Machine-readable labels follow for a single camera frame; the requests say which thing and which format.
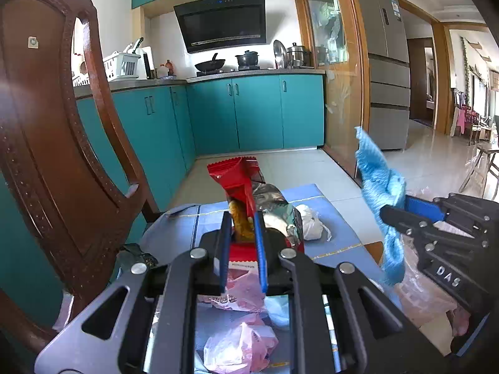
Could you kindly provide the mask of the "red snack wrapper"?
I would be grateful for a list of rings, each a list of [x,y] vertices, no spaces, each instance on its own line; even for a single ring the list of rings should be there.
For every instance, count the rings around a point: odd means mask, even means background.
[[[236,242],[256,242],[254,221],[261,212],[267,228],[281,232],[288,247],[304,251],[301,214],[276,186],[266,182],[257,158],[233,157],[211,163],[207,170],[226,193]]]

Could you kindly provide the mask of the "dark green foil wrapper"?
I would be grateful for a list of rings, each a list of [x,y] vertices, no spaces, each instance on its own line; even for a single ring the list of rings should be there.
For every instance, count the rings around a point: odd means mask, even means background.
[[[158,265],[158,260],[148,252],[144,252],[137,243],[124,244],[117,254],[118,276],[131,273],[141,275]]]

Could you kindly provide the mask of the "brown wooden chair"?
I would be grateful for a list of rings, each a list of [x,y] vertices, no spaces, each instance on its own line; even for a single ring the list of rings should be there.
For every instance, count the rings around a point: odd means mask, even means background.
[[[128,181],[97,158],[76,104],[76,23],[101,126]],[[62,281],[74,318],[107,286],[134,220],[158,206],[107,81],[91,0],[6,0],[1,9],[1,170],[25,225]]]

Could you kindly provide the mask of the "white dish rack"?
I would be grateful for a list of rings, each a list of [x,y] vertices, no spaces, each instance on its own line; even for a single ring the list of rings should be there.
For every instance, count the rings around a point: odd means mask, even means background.
[[[103,65],[108,81],[121,79],[136,79],[137,65],[140,55],[127,52],[113,52],[103,58]]]

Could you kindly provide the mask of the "pink plastic bag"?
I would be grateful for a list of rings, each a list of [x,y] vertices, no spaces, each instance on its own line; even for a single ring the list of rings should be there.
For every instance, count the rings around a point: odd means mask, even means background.
[[[265,295],[260,288],[255,262],[230,262],[228,279],[221,295],[200,295],[198,301],[236,318],[214,324],[214,333],[203,349],[203,364],[214,373],[261,372],[270,363],[278,345],[272,327],[260,314],[265,311]]]

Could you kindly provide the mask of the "silver refrigerator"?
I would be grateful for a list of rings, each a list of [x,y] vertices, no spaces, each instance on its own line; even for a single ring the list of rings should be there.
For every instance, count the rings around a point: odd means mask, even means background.
[[[359,0],[370,66],[369,135],[380,150],[403,150],[409,133],[409,50],[398,0]]]

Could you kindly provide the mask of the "black cooking pot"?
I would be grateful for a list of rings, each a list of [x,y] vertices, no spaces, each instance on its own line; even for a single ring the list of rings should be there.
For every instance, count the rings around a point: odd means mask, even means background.
[[[254,67],[259,63],[259,54],[257,51],[247,50],[243,54],[237,55],[236,58],[240,68]]]

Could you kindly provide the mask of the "blue cloth rag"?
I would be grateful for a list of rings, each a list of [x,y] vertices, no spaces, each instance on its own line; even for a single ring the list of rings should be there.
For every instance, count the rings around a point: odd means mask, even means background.
[[[385,282],[394,286],[404,279],[404,242],[394,227],[382,221],[380,210],[385,205],[404,207],[406,181],[399,172],[389,167],[383,152],[362,127],[356,127],[355,133],[359,142],[355,157],[362,177],[361,192],[383,236],[381,269]]]

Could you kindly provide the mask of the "white crumpled plastic bag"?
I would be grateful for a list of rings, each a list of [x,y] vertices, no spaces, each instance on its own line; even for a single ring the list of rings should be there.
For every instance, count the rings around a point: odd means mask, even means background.
[[[302,225],[303,235],[306,241],[318,241],[323,237],[329,242],[332,239],[332,233],[329,228],[323,224],[319,218],[319,214],[305,204],[300,204],[296,207],[299,211]]]

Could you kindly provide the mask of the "clear trash bag liner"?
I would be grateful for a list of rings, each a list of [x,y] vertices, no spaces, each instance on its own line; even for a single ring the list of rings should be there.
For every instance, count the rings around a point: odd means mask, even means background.
[[[470,314],[447,292],[418,271],[419,256],[414,239],[402,235],[404,241],[404,280],[395,285],[404,313],[418,328],[445,316],[449,319],[453,336],[465,335]]]

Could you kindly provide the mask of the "glass sliding door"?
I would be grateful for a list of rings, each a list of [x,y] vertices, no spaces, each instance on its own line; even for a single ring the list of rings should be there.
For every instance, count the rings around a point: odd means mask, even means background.
[[[302,42],[324,74],[324,149],[358,180],[356,128],[369,129],[370,69],[359,0],[295,0]]]

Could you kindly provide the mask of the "blue table cloth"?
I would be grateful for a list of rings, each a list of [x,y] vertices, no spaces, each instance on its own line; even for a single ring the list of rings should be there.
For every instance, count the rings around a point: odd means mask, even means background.
[[[377,282],[397,307],[402,306],[394,290],[384,285],[384,273],[359,237],[316,185],[285,189],[283,196],[293,206],[304,204],[316,211],[320,222],[332,234],[331,239],[327,238],[327,233],[323,233],[321,239],[305,242],[304,250],[307,256],[315,263],[328,267],[336,267],[340,262],[354,264],[366,277]],[[228,204],[225,201],[213,204],[184,204],[170,209],[148,227],[139,245],[143,251],[152,254],[160,265],[167,264],[178,254],[198,247],[204,233],[217,230],[227,209]],[[198,355],[203,355],[207,339],[217,332],[220,325],[235,321],[242,315],[241,312],[224,312],[200,303],[196,313],[195,334],[195,349]]]

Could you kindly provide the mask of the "steel stock pot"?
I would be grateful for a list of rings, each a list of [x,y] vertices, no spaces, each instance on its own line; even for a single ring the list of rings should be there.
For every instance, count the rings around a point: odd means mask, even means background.
[[[287,49],[287,58],[290,68],[308,68],[311,66],[311,52],[296,42]]]

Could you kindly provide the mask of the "black range hood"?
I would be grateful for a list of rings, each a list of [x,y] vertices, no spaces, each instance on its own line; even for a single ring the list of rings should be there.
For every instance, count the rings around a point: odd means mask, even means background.
[[[174,12],[189,53],[267,43],[266,0],[196,0]]]

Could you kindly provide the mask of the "steel pot lid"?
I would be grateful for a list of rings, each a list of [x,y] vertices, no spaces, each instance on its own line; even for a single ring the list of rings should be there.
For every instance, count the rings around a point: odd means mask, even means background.
[[[286,69],[288,67],[288,53],[286,47],[280,40],[275,39],[272,43],[275,65],[277,69]]]

